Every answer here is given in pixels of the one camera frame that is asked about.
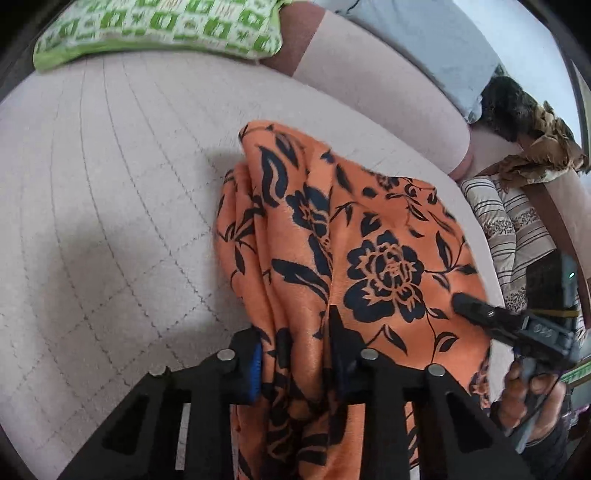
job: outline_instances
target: striped fabric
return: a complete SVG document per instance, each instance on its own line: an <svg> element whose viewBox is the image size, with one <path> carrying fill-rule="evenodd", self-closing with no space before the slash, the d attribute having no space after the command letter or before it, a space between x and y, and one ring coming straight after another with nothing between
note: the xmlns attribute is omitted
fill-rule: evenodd
<svg viewBox="0 0 591 480"><path fill-rule="evenodd" d="M505 306L517 313L527 306L525 270L556 249L544 223L522 189L505 192L498 176L465 180L460 188L484 230ZM579 303L580 341L585 328Z"/></svg>

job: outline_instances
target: yellow strap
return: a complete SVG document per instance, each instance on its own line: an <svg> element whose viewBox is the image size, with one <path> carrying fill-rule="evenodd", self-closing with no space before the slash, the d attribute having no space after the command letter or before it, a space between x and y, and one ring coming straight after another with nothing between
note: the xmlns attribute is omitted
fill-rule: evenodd
<svg viewBox="0 0 591 480"><path fill-rule="evenodd" d="M547 315L550 317L575 318L579 316L578 310L531 310L538 315Z"/></svg>

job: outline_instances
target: green patterned pillow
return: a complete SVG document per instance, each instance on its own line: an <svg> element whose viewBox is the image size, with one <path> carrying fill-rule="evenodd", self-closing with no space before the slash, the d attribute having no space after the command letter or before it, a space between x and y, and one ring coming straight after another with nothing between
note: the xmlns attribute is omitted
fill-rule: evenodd
<svg viewBox="0 0 591 480"><path fill-rule="evenodd" d="M81 55L187 48L271 57L281 48L279 8L291 0L77 0L37 40L47 70Z"/></svg>

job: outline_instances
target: metal screw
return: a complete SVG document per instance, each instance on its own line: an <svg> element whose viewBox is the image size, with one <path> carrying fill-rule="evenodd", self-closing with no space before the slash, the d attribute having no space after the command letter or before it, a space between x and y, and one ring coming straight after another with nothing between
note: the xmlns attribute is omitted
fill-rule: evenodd
<svg viewBox="0 0 591 480"><path fill-rule="evenodd" d="M222 362L228 362L233 360L236 356L236 352L230 348L225 348L224 350L220 350L217 353L217 358L220 359Z"/></svg>
<svg viewBox="0 0 591 480"><path fill-rule="evenodd" d="M161 377L166 373L166 365L154 365L148 370L148 373L153 377Z"/></svg>
<svg viewBox="0 0 591 480"><path fill-rule="evenodd" d="M378 351L374 350L373 348L364 348L361 350L361 358L364 360L377 360L378 355Z"/></svg>
<svg viewBox="0 0 591 480"><path fill-rule="evenodd" d="M428 372L434 377L442 377L445 375L445 368L439 364L431 364L427 368Z"/></svg>

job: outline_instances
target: orange floral blanket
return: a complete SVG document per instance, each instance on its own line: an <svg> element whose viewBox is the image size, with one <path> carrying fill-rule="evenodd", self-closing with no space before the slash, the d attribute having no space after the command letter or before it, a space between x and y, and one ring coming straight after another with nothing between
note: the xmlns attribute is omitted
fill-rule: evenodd
<svg viewBox="0 0 591 480"><path fill-rule="evenodd" d="M400 365L444 365L487 408L489 338L451 307L455 292L485 293L435 188L280 124L251 122L239 137L245 161L224 180L216 246L264 354L257 404L233 415L238 478L359 478L364 410L335 399L329 309Z"/></svg>

